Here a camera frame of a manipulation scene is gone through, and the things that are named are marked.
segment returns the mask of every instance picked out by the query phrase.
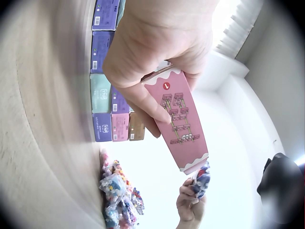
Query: pink product box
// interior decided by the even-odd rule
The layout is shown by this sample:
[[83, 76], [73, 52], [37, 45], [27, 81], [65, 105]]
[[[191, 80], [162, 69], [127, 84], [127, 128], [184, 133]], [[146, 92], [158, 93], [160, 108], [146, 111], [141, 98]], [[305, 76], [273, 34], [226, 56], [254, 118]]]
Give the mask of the pink product box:
[[128, 140], [129, 113], [112, 114], [112, 141], [121, 142]]
[[172, 118], [170, 124], [156, 123], [180, 171], [188, 175], [198, 170], [209, 154], [183, 71], [171, 65], [141, 82]]

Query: teal box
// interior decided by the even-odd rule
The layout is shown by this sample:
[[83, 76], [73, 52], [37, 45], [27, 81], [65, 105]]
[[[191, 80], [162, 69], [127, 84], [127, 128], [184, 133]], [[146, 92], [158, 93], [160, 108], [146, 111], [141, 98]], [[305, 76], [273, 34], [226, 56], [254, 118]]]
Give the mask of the teal box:
[[92, 113], [111, 112], [111, 84], [104, 74], [90, 74]]
[[126, 0], [121, 0], [120, 1], [119, 13], [118, 13], [118, 16], [117, 16], [117, 25], [119, 24], [121, 18], [123, 17], [124, 9], [125, 9], [125, 2], [126, 2]]

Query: building block diagram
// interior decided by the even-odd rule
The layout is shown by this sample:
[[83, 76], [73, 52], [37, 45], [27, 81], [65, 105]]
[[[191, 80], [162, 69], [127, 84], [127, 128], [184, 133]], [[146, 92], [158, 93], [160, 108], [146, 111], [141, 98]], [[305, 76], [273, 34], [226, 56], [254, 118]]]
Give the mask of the building block diagram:
[[183, 93], [164, 94], [162, 96], [161, 106], [170, 114], [172, 131], [175, 132], [177, 139], [172, 139], [170, 144], [182, 144], [200, 138], [200, 134], [193, 135], [191, 125], [188, 124], [188, 107], [185, 105]]

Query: human hand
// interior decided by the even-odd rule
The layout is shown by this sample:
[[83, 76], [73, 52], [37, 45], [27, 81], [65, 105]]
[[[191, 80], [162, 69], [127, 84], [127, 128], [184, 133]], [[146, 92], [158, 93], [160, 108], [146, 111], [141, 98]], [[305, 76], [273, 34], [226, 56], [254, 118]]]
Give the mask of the human hand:
[[180, 223], [178, 228], [188, 228], [186, 225], [192, 225], [192, 228], [196, 228], [200, 225], [200, 222], [204, 216], [204, 210], [206, 205], [206, 196], [195, 202], [195, 193], [190, 185], [193, 183], [193, 179], [188, 179], [180, 187], [180, 194], [178, 196], [176, 205], [178, 214], [180, 216]]
[[154, 119], [170, 123], [170, 115], [140, 83], [163, 60], [185, 72], [195, 87], [212, 43], [211, 18], [219, 0], [128, 0], [103, 63], [109, 82], [155, 136]]

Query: stacked boxes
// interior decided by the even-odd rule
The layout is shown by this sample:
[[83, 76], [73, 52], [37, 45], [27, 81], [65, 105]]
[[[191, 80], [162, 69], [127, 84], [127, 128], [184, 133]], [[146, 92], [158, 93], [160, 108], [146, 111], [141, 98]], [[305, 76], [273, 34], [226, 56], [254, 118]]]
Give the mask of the stacked boxes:
[[[138, 141], [144, 139], [145, 127], [122, 94], [107, 80], [102, 65], [121, 20], [126, 0], [97, 0], [92, 21], [91, 104], [95, 140]], [[160, 63], [156, 70], [168, 66]]]

